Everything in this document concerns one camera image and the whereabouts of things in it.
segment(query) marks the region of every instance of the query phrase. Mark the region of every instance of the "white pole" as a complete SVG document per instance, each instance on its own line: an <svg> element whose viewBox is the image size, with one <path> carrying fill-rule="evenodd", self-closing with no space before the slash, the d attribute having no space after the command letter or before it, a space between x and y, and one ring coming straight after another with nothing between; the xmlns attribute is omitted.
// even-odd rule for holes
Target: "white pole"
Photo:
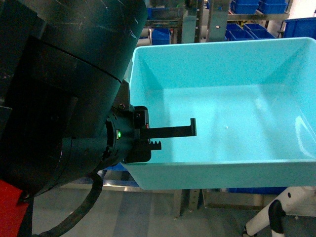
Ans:
<svg viewBox="0 0 316 237"><path fill-rule="evenodd" d="M279 196L277 196L275 200L278 199L281 202L282 209L285 212L288 212L307 198L312 197L315 194L315 191L315 186L289 187L285 189ZM254 218L247 222L246 229L249 236L255 235L270 224L268 210L272 202L265 206Z"/></svg>

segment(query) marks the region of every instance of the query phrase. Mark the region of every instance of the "metal shelving rack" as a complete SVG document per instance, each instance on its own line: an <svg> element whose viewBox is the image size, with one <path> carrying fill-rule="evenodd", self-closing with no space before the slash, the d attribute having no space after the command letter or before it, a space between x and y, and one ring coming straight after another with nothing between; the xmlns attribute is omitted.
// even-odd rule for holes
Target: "metal shelving rack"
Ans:
<svg viewBox="0 0 316 237"><path fill-rule="evenodd" d="M195 29L195 39L199 38L201 31L201 19L203 17L203 11L201 8L201 2L196 0L196 13L197 13L197 23ZM265 27L268 27L269 21L284 21L288 19L289 12L293 3L293 0L288 0L288 7L283 14L263 14L259 10L256 10L255 14L234 14L229 10L230 0L212 0L210 10L207 11L204 17L208 18L208 41L221 41L224 38L226 23L232 21L266 21ZM178 32L178 38L181 38L182 32L182 20L183 15L179 17L169 17L168 8L165 11L161 10L162 17L157 17L155 20L148 20L146 27L152 28L170 28L175 29Z"/></svg>

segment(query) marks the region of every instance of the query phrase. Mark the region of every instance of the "scratches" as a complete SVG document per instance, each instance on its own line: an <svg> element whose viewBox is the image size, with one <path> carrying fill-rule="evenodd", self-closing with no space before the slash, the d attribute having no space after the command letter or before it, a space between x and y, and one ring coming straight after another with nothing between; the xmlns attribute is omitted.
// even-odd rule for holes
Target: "scratches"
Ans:
<svg viewBox="0 0 316 237"><path fill-rule="evenodd" d="M55 0L55 2L57 2L59 5L62 5L63 7L65 7L65 8L69 8L67 5L64 5L64 4L62 4L60 1L58 1L58 0Z"/></svg>
<svg viewBox="0 0 316 237"><path fill-rule="evenodd" d="M120 0L118 0L118 2L119 2L120 4L122 4L124 7L126 7L125 4L124 4L123 2L121 2Z"/></svg>
<svg viewBox="0 0 316 237"><path fill-rule="evenodd" d="M130 35L134 38L134 39L137 39L137 37L134 35L134 33L132 32L132 30L129 30L130 31Z"/></svg>
<svg viewBox="0 0 316 237"><path fill-rule="evenodd" d="M78 25L79 30L81 30L81 27L83 26L83 23L76 23L76 22L59 22L59 23L54 23L54 25Z"/></svg>
<svg viewBox="0 0 316 237"><path fill-rule="evenodd" d="M105 6L105 8L108 10L108 6L105 5L105 3L103 2L103 0L100 0L102 5Z"/></svg>
<svg viewBox="0 0 316 237"><path fill-rule="evenodd" d="M107 30L107 31L110 31L110 32L118 33L117 29L109 27L109 26L97 25L96 28L100 28L100 29Z"/></svg>
<svg viewBox="0 0 316 237"><path fill-rule="evenodd" d="M84 19L87 19L85 16L82 16L79 12L74 11L71 7L69 7L69 6L67 6L67 5L65 5L65 4L63 4L63 3L61 3L60 1L55 0L55 2L57 2L59 5L63 6L64 8L67 8L67 9L69 9L70 11L76 13L77 15L83 17Z"/></svg>

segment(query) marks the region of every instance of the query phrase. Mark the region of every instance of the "red object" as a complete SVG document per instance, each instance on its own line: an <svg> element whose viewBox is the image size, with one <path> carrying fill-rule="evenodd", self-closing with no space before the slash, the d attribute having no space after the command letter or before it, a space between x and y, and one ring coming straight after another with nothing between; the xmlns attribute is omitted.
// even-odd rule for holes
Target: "red object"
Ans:
<svg viewBox="0 0 316 237"><path fill-rule="evenodd" d="M17 237L28 203L18 203L22 190L0 180L0 237Z"/></svg>

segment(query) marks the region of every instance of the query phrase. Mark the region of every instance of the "shelf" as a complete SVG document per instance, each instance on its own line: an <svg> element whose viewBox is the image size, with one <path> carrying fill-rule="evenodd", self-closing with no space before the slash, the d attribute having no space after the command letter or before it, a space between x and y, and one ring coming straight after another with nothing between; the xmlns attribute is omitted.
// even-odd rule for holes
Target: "shelf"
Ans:
<svg viewBox="0 0 316 237"><path fill-rule="evenodd" d="M263 21L283 21L286 20L290 14L287 12L283 14L263 14L260 11L256 11L255 14L233 14L229 12L228 21L245 21L245 20L263 20Z"/></svg>
<svg viewBox="0 0 316 237"><path fill-rule="evenodd" d="M174 190L143 190L135 181L125 180L103 180L102 190L107 191L121 191L121 192L140 192L140 193L160 193L160 194L173 194ZM71 183L65 184L62 188L66 189L91 189L92 180L89 178L81 178Z"/></svg>
<svg viewBox="0 0 316 237"><path fill-rule="evenodd" d="M147 20L145 27L152 28L177 28L179 26L180 18L170 20Z"/></svg>

